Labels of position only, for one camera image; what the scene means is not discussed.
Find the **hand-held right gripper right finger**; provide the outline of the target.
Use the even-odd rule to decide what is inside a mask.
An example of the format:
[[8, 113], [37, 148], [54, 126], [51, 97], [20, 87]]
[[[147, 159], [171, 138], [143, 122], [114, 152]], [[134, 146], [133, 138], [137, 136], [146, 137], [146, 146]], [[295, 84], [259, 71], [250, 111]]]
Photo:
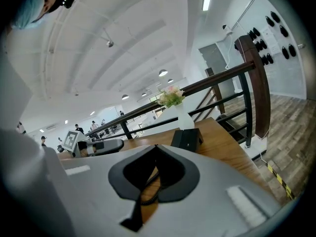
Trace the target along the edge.
[[141, 237], [236, 237], [280, 210], [275, 198], [228, 164], [157, 146], [161, 191]]

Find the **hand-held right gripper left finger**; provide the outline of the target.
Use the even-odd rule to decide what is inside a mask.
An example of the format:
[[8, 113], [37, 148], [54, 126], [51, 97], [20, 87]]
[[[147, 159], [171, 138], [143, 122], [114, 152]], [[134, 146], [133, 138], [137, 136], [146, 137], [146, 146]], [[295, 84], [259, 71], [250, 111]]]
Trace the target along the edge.
[[89, 158], [62, 160], [80, 198], [83, 237], [158, 237], [156, 225], [143, 224], [140, 197], [156, 166], [156, 146]]

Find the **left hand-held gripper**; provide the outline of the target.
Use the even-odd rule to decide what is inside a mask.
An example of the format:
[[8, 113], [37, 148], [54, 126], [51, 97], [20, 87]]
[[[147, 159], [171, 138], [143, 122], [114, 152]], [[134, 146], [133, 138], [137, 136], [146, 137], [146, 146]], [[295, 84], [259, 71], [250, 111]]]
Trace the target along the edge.
[[[73, 157], [80, 158], [79, 142], [94, 144], [88, 137], [80, 131], [69, 130], [63, 143], [63, 148], [72, 153]], [[121, 139], [104, 140], [95, 143], [96, 155], [108, 155], [119, 152], [124, 147], [124, 141]]]

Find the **black box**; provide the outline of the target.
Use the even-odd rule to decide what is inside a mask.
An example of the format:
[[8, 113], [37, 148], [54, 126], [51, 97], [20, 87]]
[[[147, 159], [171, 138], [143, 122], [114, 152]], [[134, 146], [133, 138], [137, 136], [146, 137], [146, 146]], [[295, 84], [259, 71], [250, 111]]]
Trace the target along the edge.
[[198, 128], [176, 130], [173, 135], [172, 144], [191, 144], [191, 143], [203, 143], [203, 137]]
[[177, 147], [191, 152], [197, 152], [203, 142], [198, 138], [174, 138], [171, 142], [172, 147]]

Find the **person's left forearm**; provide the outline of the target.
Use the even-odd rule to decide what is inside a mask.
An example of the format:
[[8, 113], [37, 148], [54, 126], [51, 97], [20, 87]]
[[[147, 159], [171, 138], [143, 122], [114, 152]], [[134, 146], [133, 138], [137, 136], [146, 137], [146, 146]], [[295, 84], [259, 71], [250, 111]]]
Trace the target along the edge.
[[64, 152], [58, 153], [57, 156], [58, 156], [58, 158], [60, 160], [69, 160], [69, 159], [73, 159], [74, 158], [72, 153], [70, 153], [68, 151], [64, 151]]

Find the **person's left hand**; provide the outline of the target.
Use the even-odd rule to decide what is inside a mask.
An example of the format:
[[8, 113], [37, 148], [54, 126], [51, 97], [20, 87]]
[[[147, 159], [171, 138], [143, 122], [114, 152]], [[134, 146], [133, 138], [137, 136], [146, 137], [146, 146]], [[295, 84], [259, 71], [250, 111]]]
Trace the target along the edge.
[[81, 157], [89, 157], [96, 153], [95, 144], [80, 144], [79, 145], [79, 153]]

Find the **yellow black hazard tape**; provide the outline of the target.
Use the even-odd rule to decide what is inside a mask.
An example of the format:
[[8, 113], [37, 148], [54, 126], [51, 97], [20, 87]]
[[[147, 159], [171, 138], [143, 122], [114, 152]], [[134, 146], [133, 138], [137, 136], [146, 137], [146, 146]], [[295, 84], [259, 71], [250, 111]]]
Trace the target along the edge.
[[293, 194], [293, 192], [290, 189], [290, 187], [281, 178], [281, 176], [278, 173], [276, 173], [275, 170], [268, 163], [266, 163], [266, 167], [276, 177], [278, 182], [282, 185], [282, 187], [284, 188], [284, 190], [285, 190], [285, 192], [287, 194], [287, 197], [289, 197], [291, 200], [294, 200], [295, 199], [295, 195]]

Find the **pink flower bouquet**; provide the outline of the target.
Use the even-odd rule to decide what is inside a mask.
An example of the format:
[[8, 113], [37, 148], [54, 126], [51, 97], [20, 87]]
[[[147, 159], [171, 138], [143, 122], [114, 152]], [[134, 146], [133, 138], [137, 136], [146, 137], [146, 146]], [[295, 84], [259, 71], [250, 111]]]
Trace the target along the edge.
[[160, 97], [158, 98], [157, 103], [161, 106], [165, 106], [166, 108], [180, 105], [185, 99], [183, 94], [184, 91], [182, 91], [179, 87], [170, 86], [167, 90], [160, 91]]

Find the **dark wooden handrail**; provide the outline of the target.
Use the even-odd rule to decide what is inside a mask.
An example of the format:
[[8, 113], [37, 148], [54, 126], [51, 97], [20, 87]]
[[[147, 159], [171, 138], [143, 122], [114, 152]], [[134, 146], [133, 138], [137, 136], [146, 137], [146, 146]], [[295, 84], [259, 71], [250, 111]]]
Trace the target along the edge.
[[[254, 69], [254, 63], [252, 61], [246, 62], [246, 63], [243, 63], [241, 65], [235, 66], [231, 69], [225, 70], [224, 72], [220, 72], [218, 74], [215, 74], [213, 76], [210, 76], [210, 77], [207, 77], [207, 78], [202, 79], [200, 81], [197, 81], [193, 84], [190, 84], [184, 88], [181, 88], [181, 90], [184, 91], [183, 95], [185, 97], [187, 97], [187, 96], [195, 94], [199, 91], [202, 91], [206, 88], [209, 88], [211, 86], [219, 84], [223, 81], [226, 81], [230, 78], [236, 77], [239, 74], [244, 74], [252, 69]], [[99, 128], [97, 128], [91, 132], [88, 132], [87, 134], [85, 134], [85, 136], [88, 137], [92, 134], [98, 133], [102, 130], [105, 130], [108, 127], [111, 127], [111, 126], [114, 126], [114, 125], [117, 125], [120, 123], [125, 124], [125, 122], [127, 120], [130, 120], [134, 117], [137, 117], [137, 116], [143, 115], [147, 112], [150, 112], [152, 110], [155, 110], [158, 107], [159, 107], [159, 104], [157, 102], [150, 102], [144, 106], [141, 106], [140, 108], [137, 108], [137, 109], [135, 109], [135, 110], [123, 115], [123, 116], [120, 116], [119, 118], [116, 118], [116, 119], [106, 123], [105, 125], [100, 126]]]

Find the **grey back door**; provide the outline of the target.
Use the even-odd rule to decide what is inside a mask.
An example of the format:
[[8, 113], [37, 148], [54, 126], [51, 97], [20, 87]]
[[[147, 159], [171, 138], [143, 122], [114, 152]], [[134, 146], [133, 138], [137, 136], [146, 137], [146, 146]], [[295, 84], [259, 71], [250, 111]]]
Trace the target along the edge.
[[[208, 68], [211, 68], [214, 74], [218, 74], [226, 70], [226, 62], [216, 44], [202, 47], [199, 51], [202, 54]], [[218, 86], [223, 98], [232, 95], [235, 92], [232, 79], [226, 80], [218, 84]]]

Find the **blue face mask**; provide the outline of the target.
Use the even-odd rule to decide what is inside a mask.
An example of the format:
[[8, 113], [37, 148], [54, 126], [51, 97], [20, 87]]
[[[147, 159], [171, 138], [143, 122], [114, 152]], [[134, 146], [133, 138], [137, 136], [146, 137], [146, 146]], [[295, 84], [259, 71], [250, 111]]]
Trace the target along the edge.
[[42, 20], [38, 19], [44, 6], [44, 0], [24, 0], [10, 26], [13, 29], [31, 29], [37, 27]]

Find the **white paper sheet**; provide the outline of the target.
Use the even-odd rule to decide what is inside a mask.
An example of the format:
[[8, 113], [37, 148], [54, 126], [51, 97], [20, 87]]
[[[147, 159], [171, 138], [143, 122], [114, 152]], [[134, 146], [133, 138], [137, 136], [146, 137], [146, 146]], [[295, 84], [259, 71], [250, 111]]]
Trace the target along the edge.
[[270, 26], [265, 26], [262, 29], [262, 35], [263, 35], [264, 41], [265, 41], [265, 43], [266, 43], [267, 47], [269, 48], [272, 55], [281, 53], [281, 48], [280, 48], [278, 41], [275, 38], [273, 32], [271, 31]]

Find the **row of black shoes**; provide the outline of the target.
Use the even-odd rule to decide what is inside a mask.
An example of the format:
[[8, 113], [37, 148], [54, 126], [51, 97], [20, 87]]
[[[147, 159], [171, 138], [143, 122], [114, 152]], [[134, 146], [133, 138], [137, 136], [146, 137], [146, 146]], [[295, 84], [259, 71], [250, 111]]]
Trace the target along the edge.
[[[279, 16], [273, 11], [270, 12], [270, 15], [271, 15], [270, 17], [265, 16], [268, 25], [270, 27], [274, 27], [275, 23], [277, 23], [279, 26], [279, 30], [280, 30], [281, 35], [285, 38], [289, 37], [289, 33], [288, 33], [287, 29], [283, 25], [280, 24], [281, 20], [280, 20]], [[250, 36], [250, 38], [252, 40], [255, 40], [261, 36], [261, 33], [255, 27], [253, 27], [253, 29], [250, 30], [247, 34]], [[267, 43], [263, 39], [260, 39], [259, 41], [255, 41], [254, 44], [255, 44], [255, 47], [256, 47], [258, 52], [268, 48]], [[288, 60], [290, 56], [296, 57], [296, 55], [297, 55], [295, 47], [292, 44], [289, 44], [288, 48], [286, 48], [285, 46], [282, 46], [281, 52], [286, 60]], [[270, 53], [262, 55], [261, 61], [262, 61], [263, 65], [268, 65], [268, 64], [274, 63], [274, 60], [273, 60]]]

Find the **thick dark wooden newel post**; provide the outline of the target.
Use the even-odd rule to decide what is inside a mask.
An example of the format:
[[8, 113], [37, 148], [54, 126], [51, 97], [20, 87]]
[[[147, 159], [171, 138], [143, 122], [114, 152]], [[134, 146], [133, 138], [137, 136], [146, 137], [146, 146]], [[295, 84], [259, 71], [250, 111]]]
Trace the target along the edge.
[[255, 134], [260, 139], [264, 139], [269, 134], [271, 121], [270, 90], [264, 65], [250, 36], [244, 35], [239, 37], [235, 41], [235, 44], [244, 62], [253, 63], [253, 69], [250, 70], [248, 74], [255, 102]]

